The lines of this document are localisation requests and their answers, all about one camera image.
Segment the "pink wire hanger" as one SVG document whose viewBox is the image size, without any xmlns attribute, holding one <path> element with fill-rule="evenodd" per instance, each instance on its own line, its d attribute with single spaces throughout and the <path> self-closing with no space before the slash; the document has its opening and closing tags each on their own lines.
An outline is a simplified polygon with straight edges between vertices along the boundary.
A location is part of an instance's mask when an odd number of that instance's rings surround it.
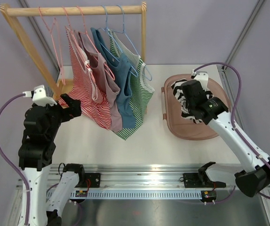
<svg viewBox="0 0 270 226">
<path fill-rule="evenodd" d="M 55 52 L 55 58 L 57 60 L 57 65 L 59 67 L 59 78 L 61 79 L 62 83 L 65 85 L 65 70 L 64 70 L 64 64 L 63 64 L 63 53 L 62 53 L 60 28 L 59 28 L 58 21 L 56 17 L 54 17 L 52 21 L 52 25 L 51 27 L 49 27 L 42 15 L 41 8 L 38 7 L 38 10 L 39 10 L 40 17 L 42 21 L 44 22 L 51 37 L 53 49 Z"/>
</svg>

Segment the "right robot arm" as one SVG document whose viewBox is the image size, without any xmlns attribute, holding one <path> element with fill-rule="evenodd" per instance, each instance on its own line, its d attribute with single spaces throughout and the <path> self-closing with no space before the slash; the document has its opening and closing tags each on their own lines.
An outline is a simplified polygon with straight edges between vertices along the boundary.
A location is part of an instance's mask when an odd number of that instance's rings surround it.
<svg viewBox="0 0 270 226">
<path fill-rule="evenodd" d="M 270 185 L 270 156 L 237 127 L 228 107 L 218 97 L 208 99 L 197 80 L 182 83 L 181 89 L 188 111 L 212 128 L 241 164 L 240 167 L 228 168 L 214 163 L 198 174 L 199 184 L 209 186 L 213 182 L 223 182 L 237 186 L 248 197 L 254 197 Z"/>
</svg>

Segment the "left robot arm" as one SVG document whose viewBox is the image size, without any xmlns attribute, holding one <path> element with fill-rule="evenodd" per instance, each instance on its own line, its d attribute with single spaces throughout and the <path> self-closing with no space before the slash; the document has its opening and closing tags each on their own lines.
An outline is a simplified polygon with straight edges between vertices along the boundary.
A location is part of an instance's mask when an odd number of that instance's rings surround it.
<svg viewBox="0 0 270 226">
<path fill-rule="evenodd" d="M 47 181 L 56 145 L 55 136 L 63 122 L 79 117 L 80 100 L 67 94 L 61 98 L 63 108 L 54 99 L 46 97 L 45 104 L 34 103 L 25 113 L 22 145 L 18 151 L 19 168 L 23 174 L 22 209 L 19 225 L 59 226 L 62 212 L 75 187 L 85 184 L 86 176 L 81 164 L 67 164 L 59 184 L 47 198 Z"/>
</svg>

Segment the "black white striped tank top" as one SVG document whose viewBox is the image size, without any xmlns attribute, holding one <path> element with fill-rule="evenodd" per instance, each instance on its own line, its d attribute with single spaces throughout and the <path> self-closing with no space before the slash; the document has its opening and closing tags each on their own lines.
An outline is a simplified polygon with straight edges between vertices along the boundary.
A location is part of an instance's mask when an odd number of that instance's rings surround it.
<svg viewBox="0 0 270 226">
<path fill-rule="evenodd" d="M 181 84 L 183 84 L 186 81 L 189 81 L 189 80 L 181 79 L 181 80 L 175 81 L 171 85 L 171 88 L 173 90 L 173 95 L 181 105 L 181 117 L 186 120 L 191 120 L 195 124 L 199 124 L 203 122 L 205 125 L 207 125 L 211 119 L 207 118 L 206 112 L 200 107 L 201 105 L 198 106 L 195 111 L 192 111 L 192 113 L 189 113 L 188 110 L 185 108 L 186 100 L 183 95 L 183 91 L 181 89 Z M 206 91 L 208 100 L 214 97 L 213 93 L 208 88 L 205 91 Z"/>
</svg>

